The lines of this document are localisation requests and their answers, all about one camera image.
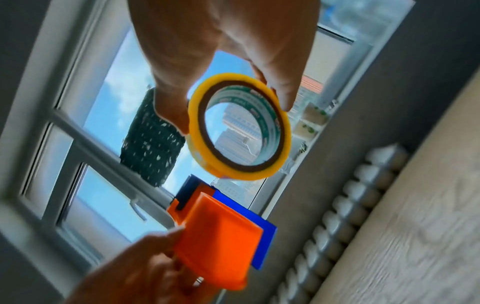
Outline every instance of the tape roll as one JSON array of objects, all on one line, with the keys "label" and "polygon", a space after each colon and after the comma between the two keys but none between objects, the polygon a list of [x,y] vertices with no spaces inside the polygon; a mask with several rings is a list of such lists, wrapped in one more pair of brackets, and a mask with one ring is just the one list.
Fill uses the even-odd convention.
[{"label": "tape roll", "polygon": [[[211,141],[205,113],[220,103],[237,104],[248,110],[257,121],[262,144],[252,164],[242,165],[231,161]],[[288,158],[292,143],[288,116],[281,110],[273,91],[256,79],[235,73],[208,78],[192,95],[188,115],[190,134],[186,142],[191,155],[203,169],[216,177],[259,180],[275,174]]]}]

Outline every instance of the blue sky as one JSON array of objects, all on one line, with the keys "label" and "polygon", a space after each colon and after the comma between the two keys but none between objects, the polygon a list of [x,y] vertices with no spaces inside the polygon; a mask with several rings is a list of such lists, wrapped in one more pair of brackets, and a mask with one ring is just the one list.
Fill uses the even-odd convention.
[{"label": "blue sky", "polygon": [[[217,52],[206,73],[189,91],[188,97],[203,80],[225,72],[254,76],[246,61],[224,52]],[[150,68],[138,47],[135,35],[129,31],[105,78],[84,128],[115,154],[120,155],[122,142],[148,85],[153,86]],[[226,105],[215,106],[206,114],[206,121],[209,123],[207,128],[217,130],[210,135],[214,142],[226,128],[221,120],[225,107]],[[176,194],[190,174],[198,176],[207,183],[211,183],[214,179],[193,160],[185,145],[164,188]],[[129,207],[129,200],[91,169],[82,181],[78,196],[130,240],[135,240],[148,231],[162,229],[161,225],[151,218],[142,222]]]}]

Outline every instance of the window handle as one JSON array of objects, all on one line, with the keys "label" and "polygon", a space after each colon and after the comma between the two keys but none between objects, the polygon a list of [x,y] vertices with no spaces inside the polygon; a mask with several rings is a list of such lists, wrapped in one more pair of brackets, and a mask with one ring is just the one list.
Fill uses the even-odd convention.
[{"label": "window handle", "polygon": [[146,222],[147,218],[140,212],[139,207],[137,206],[138,202],[139,199],[137,197],[130,200],[130,207],[134,210],[138,217],[141,218],[142,221]]}]

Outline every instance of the window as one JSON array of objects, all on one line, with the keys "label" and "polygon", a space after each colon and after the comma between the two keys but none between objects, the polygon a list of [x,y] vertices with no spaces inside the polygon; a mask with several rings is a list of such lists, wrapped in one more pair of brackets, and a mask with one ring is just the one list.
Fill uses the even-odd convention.
[{"label": "window", "polygon": [[[296,160],[301,162],[305,140],[299,136],[292,139],[289,160],[280,172],[265,180],[247,182],[217,179],[208,174],[194,162],[181,139],[175,138],[180,141],[171,141],[166,147],[178,146],[178,158],[173,162],[158,153],[164,150],[163,142],[155,145],[150,141],[153,137],[134,137],[133,141],[138,140],[144,147],[140,155],[132,153],[132,157],[140,158],[142,165],[146,164],[142,170],[153,175],[159,171],[142,157],[161,161],[162,166],[171,168],[166,180],[156,185],[143,171],[123,165],[122,152],[129,144],[129,132],[153,86],[150,68],[131,29],[126,3],[106,0],[95,5],[82,28],[79,47],[70,54],[72,64],[63,71],[67,77],[58,83],[61,94],[58,100],[48,100],[50,106],[44,107],[39,115],[35,126],[42,130],[42,135],[29,138],[37,143],[37,149],[25,161],[28,170],[21,173],[19,199],[38,220],[42,231],[79,266],[89,268],[145,233],[173,227],[166,209],[190,174],[261,213],[279,185],[288,182],[286,174]],[[297,100],[288,114],[292,128],[304,123],[308,104],[317,104],[328,87],[332,87],[325,86],[324,90],[323,84],[337,73],[354,47],[355,43],[322,32],[316,34]],[[217,52],[189,95],[205,78],[221,72],[253,76],[247,62]],[[331,101],[322,109],[328,110]],[[222,111],[227,115],[225,110],[220,108],[220,112],[212,115],[221,117]],[[231,126],[222,125],[219,119],[207,119],[214,124],[210,128],[220,131],[214,141],[227,129],[238,130],[244,137],[261,136],[259,128],[247,119],[242,120],[234,113],[228,115],[232,117]],[[247,146],[252,155],[254,150],[254,146]]]}]

